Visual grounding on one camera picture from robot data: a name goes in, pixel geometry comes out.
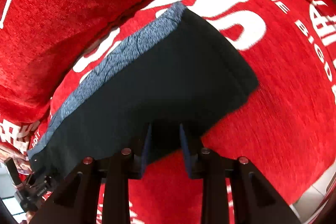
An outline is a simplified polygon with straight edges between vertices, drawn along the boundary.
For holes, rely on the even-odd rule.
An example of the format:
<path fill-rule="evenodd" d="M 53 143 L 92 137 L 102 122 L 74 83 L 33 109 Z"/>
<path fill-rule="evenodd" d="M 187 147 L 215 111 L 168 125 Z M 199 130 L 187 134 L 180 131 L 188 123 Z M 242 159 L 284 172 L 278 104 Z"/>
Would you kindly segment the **person's left hand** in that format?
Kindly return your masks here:
<path fill-rule="evenodd" d="M 6 159 L 12 158 L 20 174 L 28 175 L 32 173 L 32 169 L 28 161 L 28 158 L 23 154 L 21 154 L 20 152 L 17 152 L 13 149 L 9 149 L 6 147 L 1 147 L 0 154 L 2 164 L 5 163 Z"/>

